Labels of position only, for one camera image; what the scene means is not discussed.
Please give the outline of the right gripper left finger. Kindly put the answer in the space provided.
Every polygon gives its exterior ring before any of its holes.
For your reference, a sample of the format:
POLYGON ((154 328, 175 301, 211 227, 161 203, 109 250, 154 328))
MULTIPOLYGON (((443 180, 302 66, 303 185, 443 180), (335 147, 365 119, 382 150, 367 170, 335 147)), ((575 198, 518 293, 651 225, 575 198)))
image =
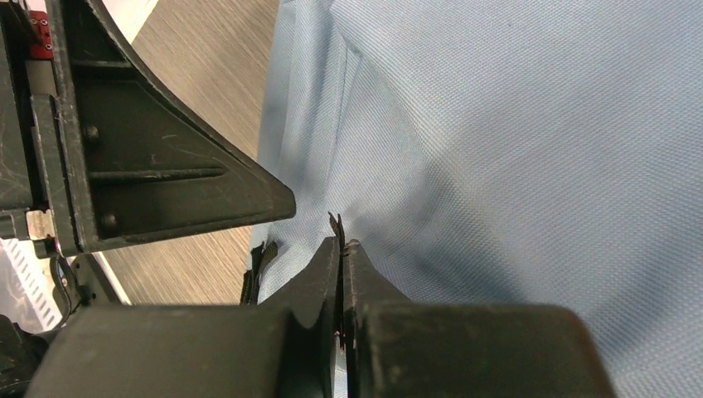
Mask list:
POLYGON ((257 305, 87 308, 50 345, 30 397, 330 397, 340 245, 257 305))

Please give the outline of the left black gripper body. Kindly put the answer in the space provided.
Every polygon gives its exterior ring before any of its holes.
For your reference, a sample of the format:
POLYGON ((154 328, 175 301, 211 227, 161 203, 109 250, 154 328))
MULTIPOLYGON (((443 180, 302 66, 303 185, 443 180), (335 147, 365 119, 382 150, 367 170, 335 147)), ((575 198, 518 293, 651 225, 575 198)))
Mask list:
POLYGON ((60 131, 61 2, 1 3, 1 237, 38 257, 72 254, 72 200, 60 131))

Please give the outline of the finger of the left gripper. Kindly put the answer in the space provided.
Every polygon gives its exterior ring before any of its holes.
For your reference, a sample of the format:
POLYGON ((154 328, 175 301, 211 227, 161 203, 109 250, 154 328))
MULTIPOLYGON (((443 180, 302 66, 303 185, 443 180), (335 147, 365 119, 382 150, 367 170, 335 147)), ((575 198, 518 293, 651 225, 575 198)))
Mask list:
POLYGON ((146 66, 100 1, 49 1, 58 166, 46 188, 66 256, 278 221, 293 192, 146 66))

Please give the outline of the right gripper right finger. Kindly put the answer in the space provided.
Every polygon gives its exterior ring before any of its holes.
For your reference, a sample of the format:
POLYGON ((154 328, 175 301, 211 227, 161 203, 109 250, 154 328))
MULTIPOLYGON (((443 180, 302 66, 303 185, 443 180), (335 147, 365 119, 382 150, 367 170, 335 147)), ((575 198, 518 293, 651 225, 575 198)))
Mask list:
POLYGON ((342 252, 342 337, 352 397, 613 397, 582 320, 552 305, 422 304, 342 252))

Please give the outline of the blue student backpack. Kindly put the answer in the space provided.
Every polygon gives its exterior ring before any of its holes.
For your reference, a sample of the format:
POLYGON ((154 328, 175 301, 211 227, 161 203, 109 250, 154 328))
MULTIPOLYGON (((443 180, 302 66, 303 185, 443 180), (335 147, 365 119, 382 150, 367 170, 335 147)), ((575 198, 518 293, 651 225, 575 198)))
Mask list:
POLYGON ((258 160, 260 299, 338 214, 410 298, 565 306, 621 397, 701 396, 701 2, 283 1, 258 160))

